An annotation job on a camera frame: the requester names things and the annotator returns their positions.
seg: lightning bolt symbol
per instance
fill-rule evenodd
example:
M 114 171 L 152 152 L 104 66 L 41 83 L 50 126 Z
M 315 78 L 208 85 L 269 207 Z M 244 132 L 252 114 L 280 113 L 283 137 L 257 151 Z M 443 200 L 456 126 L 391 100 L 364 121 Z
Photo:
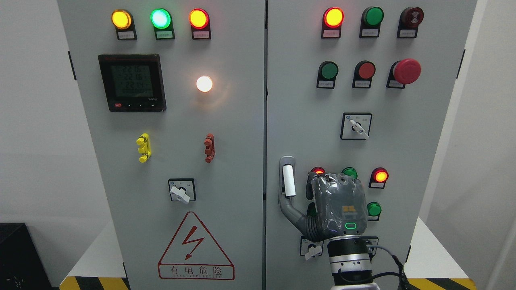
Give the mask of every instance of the lightning bolt symbol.
M 190 252 L 190 254 L 186 254 L 186 257 L 185 257 L 185 261 L 188 260 L 189 258 L 192 257 L 192 253 L 195 251 L 195 249 L 197 249 L 197 247 L 202 243 L 202 241 L 204 240 L 204 238 L 198 238 L 198 239 L 193 239 L 193 240 L 188 240 L 190 239 L 190 237 L 194 234 L 194 232 L 196 231 L 197 227 L 196 226 L 193 226 L 190 230 L 190 232 L 188 233 L 188 235 L 186 236 L 185 240 L 183 241 L 182 245 L 186 245 L 186 244 L 190 244 L 190 243 L 195 243 L 197 242 L 197 245 L 195 245 L 195 247 L 192 249 L 192 251 Z

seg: high voltage warning triangle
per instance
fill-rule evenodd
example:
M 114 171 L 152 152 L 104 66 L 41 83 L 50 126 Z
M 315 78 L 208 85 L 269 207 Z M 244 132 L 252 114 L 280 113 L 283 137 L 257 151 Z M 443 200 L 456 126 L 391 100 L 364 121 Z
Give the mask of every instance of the high voltage warning triangle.
M 161 279 L 234 280 L 235 266 L 194 212 L 186 213 L 158 262 Z

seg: green indicator light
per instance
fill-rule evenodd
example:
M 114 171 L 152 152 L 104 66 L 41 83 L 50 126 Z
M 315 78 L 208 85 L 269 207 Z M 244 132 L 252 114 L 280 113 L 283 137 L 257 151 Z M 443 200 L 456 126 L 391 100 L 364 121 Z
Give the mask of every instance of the green indicator light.
M 154 9 L 151 12 L 151 22 L 154 27 L 158 29 L 167 28 L 170 25 L 172 18 L 170 14 L 165 9 Z
M 321 74 L 323 75 L 324 78 L 327 78 L 327 79 L 334 78 L 337 75 L 337 73 L 338 73 L 338 68 L 332 62 L 325 64 L 321 70 Z
M 357 170 L 353 167 L 346 167 L 342 170 L 342 174 L 352 177 L 353 179 L 358 178 Z
M 376 26 L 383 20 L 383 10 L 380 7 L 369 8 L 365 13 L 364 21 L 369 26 Z
M 370 202 L 367 205 L 367 211 L 370 217 L 377 217 L 382 213 L 382 207 L 378 202 Z
M 354 223 L 354 222 L 347 222 L 345 225 L 344 225 L 348 230 L 354 230 L 357 228 L 357 224 Z

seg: yellow terminal block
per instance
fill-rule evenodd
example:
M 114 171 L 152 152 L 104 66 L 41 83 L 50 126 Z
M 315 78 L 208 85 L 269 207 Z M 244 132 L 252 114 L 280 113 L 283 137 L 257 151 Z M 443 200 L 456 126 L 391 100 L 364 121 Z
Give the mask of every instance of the yellow terminal block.
M 141 134 L 141 136 L 138 139 L 136 139 L 136 144 L 138 144 L 138 146 L 140 146 L 138 148 L 138 153 L 141 154 L 140 159 L 139 159 L 140 163 L 147 162 L 147 160 L 149 160 L 149 158 L 152 155 L 149 134 L 147 134 L 147 133 Z

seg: digital meter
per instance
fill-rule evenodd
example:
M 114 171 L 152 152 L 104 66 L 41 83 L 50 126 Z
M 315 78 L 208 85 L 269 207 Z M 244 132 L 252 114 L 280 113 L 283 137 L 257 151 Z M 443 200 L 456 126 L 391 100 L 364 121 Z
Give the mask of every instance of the digital meter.
M 112 112 L 167 108 L 159 54 L 101 54 L 99 65 Z

